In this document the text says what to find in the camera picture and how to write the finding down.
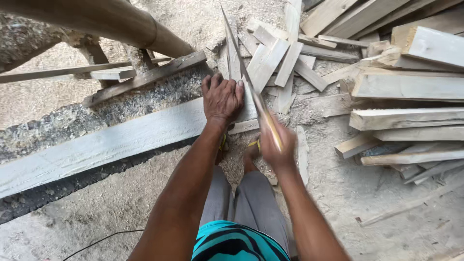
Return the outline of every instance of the gray pants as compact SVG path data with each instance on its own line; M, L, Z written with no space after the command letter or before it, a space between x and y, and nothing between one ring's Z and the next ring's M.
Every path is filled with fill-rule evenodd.
M234 200L224 171L214 166L200 226L216 220L233 221L261 231L279 242L289 253L285 218L277 206L269 180L259 171L243 176Z

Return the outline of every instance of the turquoise shirt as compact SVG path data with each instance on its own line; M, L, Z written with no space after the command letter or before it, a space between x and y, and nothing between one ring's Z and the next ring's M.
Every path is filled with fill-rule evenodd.
M290 261L270 236L230 221L213 221L198 230L192 261Z

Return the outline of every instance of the bamboo pole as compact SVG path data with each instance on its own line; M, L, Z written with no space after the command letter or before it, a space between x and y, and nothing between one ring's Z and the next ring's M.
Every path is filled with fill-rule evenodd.
M125 0L2 0L0 9L177 58L194 49Z

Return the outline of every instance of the hand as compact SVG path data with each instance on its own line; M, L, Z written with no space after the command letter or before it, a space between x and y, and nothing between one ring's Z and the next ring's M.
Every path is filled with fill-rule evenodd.
M203 107L208 122L227 128L243 107L243 81L224 80L220 73L206 76L201 83Z
M266 124L262 123L261 152L263 153L264 160L272 167L276 175L279 175L281 172L296 169L296 135L291 130L280 124L275 116L272 115L271 117L282 141L282 151L280 152L275 145L271 130L266 127Z

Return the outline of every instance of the sawdust-covered ground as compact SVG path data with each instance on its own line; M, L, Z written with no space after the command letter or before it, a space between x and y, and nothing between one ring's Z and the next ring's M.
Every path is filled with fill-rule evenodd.
M251 16L284 29L284 1L221 2L228 14L238 17L239 31L244 30ZM224 36L219 2L141 0L132 3L151 13L197 49L220 41ZM102 39L101 45L110 62L126 60L120 43ZM219 57L208 50L205 53L211 68L220 67ZM61 43L14 71L85 64L78 50ZM320 63L316 66L324 75L341 65ZM100 86L96 80L38 79L1 84L0 88L0 128L5 128L38 119L63 105L80 102ZM337 93L338 89L330 86L323 95ZM310 149L307 189L354 260L419 261L463 246L462 189L361 228L356 217L366 218L400 202L420 198L438 185L430 181L418 187L406 186L394 171L358 166L352 160L340 159L333 146L356 134L348 127L348 116L317 121L304 128ZM234 189L243 175L241 155L256 133L255 130L229 137L230 149L221 165ZM143 228L170 173L187 150L155 156L124 173L111 175L40 210L0 225L0 257L5 260L61 260L114 232ZM262 160L258 165L267 176L273 176ZM276 191L277 201L289 221L279 188ZM78 254L74 260L125 260L140 234L116 235Z

